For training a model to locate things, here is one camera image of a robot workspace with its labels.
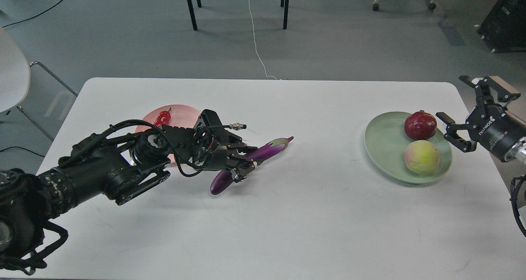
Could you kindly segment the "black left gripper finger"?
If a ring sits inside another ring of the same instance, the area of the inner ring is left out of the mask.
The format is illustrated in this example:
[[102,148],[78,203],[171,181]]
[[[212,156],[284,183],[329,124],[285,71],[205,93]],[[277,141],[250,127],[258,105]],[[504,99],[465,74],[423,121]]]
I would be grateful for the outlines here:
[[226,159],[226,173],[224,181],[229,183],[245,179],[249,173],[264,162],[261,157],[231,156]]
[[252,147],[244,143],[243,141],[234,140],[228,143],[228,156],[229,157],[240,157],[246,154],[250,154],[256,151],[258,147]]

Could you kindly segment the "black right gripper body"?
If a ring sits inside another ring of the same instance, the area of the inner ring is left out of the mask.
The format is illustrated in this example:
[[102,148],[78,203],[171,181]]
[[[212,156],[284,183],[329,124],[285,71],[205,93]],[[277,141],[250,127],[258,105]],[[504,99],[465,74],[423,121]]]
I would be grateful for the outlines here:
[[499,104],[475,107],[466,118],[468,135],[502,162],[525,162],[525,121]]

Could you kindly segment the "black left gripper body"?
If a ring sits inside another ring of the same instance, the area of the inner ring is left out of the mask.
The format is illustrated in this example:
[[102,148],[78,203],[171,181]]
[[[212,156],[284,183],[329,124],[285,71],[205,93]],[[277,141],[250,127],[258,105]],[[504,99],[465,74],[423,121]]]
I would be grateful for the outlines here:
[[197,134],[197,149],[193,153],[193,164],[203,171],[220,171],[235,165],[235,149],[242,143],[242,138],[233,133]]

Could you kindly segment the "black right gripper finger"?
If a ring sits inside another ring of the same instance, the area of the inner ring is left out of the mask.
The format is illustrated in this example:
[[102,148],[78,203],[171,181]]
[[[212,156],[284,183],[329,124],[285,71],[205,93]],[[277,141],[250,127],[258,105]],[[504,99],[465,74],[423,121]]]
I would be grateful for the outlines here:
[[443,137],[446,141],[464,153],[476,150],[477,144],[475,141],[465,140],[458,134],[458,131],[467,131],[468,124],[457,124],[445,112],[436,113],[436,117],[446,125],[446,132]]
[[475,103],[479,110],[486,110],[490,105],[507,109],[511,102],[521,96],[516,88],[500,76],[485,76],[484,78],[459,76],[459,80],[475,90]]

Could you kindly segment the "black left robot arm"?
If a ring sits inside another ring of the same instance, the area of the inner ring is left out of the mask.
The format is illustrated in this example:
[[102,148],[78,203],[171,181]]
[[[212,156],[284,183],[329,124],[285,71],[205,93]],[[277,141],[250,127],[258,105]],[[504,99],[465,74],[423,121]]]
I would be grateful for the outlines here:
[[39,175],[19,168],[1,171],[1,268],[32,275],[60,248],[68,232],[52,219],[104,194],[122,205],[165,181],[173,155],[195,170],[219,171],[211,191],[218,194],[242,181],[276,154],[272,143],[249,147],[223,125],[216,112],[203,110],[192,128],[126,120],[74,145],[70,156]]

